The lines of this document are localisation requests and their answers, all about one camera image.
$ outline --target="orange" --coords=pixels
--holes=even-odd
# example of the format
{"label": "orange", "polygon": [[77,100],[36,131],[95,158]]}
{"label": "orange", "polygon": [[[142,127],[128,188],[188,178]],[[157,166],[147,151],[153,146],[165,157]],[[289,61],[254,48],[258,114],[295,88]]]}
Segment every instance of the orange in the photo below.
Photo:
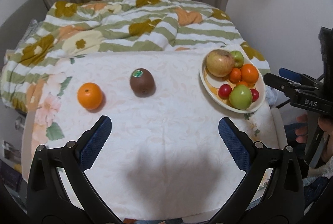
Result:
{"label": "orange", "polygon": [[237,83],[240,81],[240,79],[242,78],[242,74],[240,72],[240,69],[238,68],[233,68],[231,70],[231,73],[229,74],[229,80],[232,82],[232,83]]}
{"label": "orange", "polygon": [[85,83],[79,88],[77,97],[82,107],[94,110],[102,103],[103,92],[95,83]]}
{"label": "orange", "polygon": [[236,86],[238,86],[238,85],[245,85],[245,86],[249,87],[249,84],[244,81],[238,82]]}
{"label": "orange", "polygon": [[252,64],[244,64],[242,68],[240,68],[240,71],[242,74],[242,81],[245,81],[248,84],[255,84],[259,79],[259,72]]}

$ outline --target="apple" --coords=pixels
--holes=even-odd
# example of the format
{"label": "apple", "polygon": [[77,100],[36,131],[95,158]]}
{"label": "apple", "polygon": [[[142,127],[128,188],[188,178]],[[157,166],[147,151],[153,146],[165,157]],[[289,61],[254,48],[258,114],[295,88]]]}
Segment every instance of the apple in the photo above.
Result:
{"label": "apple", "polygon": [[247,86],[238,85],[230,93],[229,101],[234,108],[246,110],[252,104],[252,92]]}
{"label": "apple", "polygon": [[230,54],[234,57],[235,68],[241,68],[244,64],[244,56],[240,51],[231,51]]}
{"label": "apple", "polygon": [[207,70],[216,77],[224,77],[230,74],[234,64],[234,57],[222,49],[213,50],[206,57]]}
{"label": "apple", "polygon": [[256,89],[250,89],[250,91],[252,92],[252,101],[257,101],[259,98],[259,91]]}
{"label": "apple", "polygon": [[232,88],[229,84],[223,84],[218,91],[220,98],[227,99],[232,92]]}

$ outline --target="screw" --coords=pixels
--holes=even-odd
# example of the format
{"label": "screw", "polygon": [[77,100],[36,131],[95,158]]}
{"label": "screw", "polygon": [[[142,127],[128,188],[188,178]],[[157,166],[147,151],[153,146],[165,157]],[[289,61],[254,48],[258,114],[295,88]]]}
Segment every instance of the screw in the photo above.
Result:
{"label": "screw", "polygon": [[74,147],[75,146],[75,141],[69,141],[69,142],[67,142],[66,146],[67,146],[67,148]]}
{"label": "screw", "polygon": [[291,146],[287,146],[287,151],[291,153],[294,151],[294,149]]}
{"label": "screw", "polygon": [[44,148],[45,148],[44,145],[39,145],[39,146],[37,147],[37,151],[41,152]]}
{"label": "screw", "polygon": [[258,149],[262,149],[264,147],[264,145],[261,142],[256,142],[254,144]]}

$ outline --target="kiwi sticker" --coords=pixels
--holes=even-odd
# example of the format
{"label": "kiwi sticker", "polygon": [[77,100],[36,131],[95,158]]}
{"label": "kiwi sticker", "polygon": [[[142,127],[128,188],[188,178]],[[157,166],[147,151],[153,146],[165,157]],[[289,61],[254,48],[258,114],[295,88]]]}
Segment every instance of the kiwi sticker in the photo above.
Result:
{"label": "kiwi sticker", "polygon": [[136,71],[133,72],[132,76],[141,77],[143,74],[144,74],[143,71],[136,70]]}

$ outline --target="green apple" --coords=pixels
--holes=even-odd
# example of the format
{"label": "green apple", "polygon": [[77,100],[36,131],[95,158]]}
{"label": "green apple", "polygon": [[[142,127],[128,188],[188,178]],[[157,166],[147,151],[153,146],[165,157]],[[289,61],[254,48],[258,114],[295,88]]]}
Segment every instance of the green apple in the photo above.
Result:
{"label": "green apple", "polygon": [[238,85],[229,94],[229,101],[234,108],[246,110],[252,104],[252,92],[247,86]]}
{"label": "green apple", "polygon": [[230,54],[232,54],[232,56],[235,59],[235,68],[241,68],[244,64],[244,56],[240,51],[231,51]]}

